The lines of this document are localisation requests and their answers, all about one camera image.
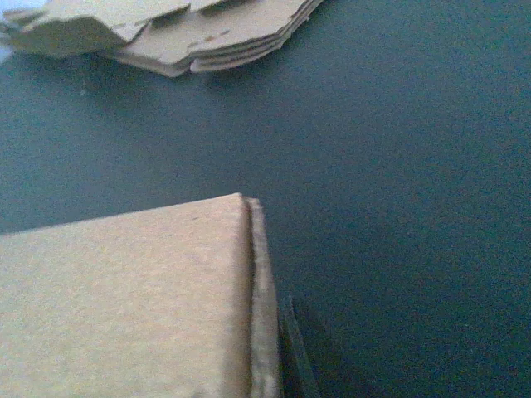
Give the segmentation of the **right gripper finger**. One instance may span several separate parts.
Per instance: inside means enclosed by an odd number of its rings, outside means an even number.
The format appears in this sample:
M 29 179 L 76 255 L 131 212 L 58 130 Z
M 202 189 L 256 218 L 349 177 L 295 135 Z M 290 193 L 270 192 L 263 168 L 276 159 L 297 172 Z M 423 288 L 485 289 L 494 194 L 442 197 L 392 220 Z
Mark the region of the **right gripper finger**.
M 283 397 L 320 397 L 292 296 L 279 307 L 279 333 Z

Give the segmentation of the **cardboard box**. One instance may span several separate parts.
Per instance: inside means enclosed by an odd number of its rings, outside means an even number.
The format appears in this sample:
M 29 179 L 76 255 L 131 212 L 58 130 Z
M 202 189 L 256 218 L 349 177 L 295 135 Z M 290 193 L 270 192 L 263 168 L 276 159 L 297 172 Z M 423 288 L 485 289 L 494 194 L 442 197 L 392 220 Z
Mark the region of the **cardboard box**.
M 222 197 L 1 238 L 4 397 L 278 397 L 261 204 Z

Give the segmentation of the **stack of flat cardboard blanks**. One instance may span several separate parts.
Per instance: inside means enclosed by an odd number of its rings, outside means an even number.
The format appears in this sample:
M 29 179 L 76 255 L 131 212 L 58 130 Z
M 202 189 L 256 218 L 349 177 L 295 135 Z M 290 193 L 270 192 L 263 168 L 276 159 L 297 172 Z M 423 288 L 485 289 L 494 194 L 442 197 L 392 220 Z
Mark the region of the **stack of flat cardboard blanks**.
M 209 1 L 158 17 L 108 57 L 167 77 L 228 70 L 279 50 L 320 1 Z

